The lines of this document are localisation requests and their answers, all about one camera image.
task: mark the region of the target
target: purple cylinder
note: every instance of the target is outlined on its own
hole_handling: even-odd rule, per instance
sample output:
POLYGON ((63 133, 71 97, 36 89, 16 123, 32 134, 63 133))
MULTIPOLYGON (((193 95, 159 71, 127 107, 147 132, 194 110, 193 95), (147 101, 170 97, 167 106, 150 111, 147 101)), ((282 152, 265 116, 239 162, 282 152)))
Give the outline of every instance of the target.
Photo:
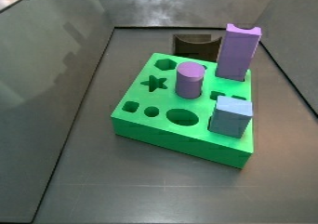
POLYGON ((195 99, 202 94, 205 67, 195 62, 185 62, 177 68, 175 93, 185 99, 195 99))

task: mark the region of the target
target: gray table surface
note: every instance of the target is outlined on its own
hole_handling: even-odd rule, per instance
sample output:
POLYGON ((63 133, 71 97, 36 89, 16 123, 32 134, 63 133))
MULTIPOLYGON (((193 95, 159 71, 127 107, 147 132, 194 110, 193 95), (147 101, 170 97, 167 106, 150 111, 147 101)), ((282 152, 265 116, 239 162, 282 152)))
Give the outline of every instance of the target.
POLYGON ((111 112, 175 33, 118 29, 35 223, 318 221, 318 123, 262 46, 253 60, 255 153, 242 170, 115 135, 111 112))

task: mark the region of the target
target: square hole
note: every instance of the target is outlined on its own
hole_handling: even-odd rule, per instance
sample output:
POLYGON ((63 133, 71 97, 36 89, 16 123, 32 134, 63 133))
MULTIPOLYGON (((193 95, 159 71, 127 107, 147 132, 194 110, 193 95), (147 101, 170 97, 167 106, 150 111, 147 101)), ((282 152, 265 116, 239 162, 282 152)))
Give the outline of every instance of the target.
POLYGON ((138 110, 138 107, 139 107, 138 102, 127 101, 123 106, 123 111, 134 113, 138 110))
POLYGON ((213 91, 213 92, 211 92, 211 95, 210 95, 210 98, 211 98, 213 100, 217 100, 219 95, 225 96, 225 93, 218 92, 218 91, 213 91))
POLYGON ((242 97, 242 96, 237 96, 237 95, 234 95, 234 96, 233 96, 233 98, 234 98, 234 99, 246 100, 246 98, 245 98, 245 97, 242 97))

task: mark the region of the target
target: green foam block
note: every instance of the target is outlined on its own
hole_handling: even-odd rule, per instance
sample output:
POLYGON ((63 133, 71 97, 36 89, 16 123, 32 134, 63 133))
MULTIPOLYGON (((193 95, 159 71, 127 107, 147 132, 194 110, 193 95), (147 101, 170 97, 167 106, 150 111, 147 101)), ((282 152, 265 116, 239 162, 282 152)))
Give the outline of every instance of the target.
POLYGON ((215 76, 217 63, 154 53, 111 115, 115 133, 206 160, 243 168, 254 153, 253 120, 242 138, 207 130, 217 97, 251 101, 251 71, 245 82, 215 76), (183 99, 175 93, 177 66, 205 68, 203 93, 183 99))

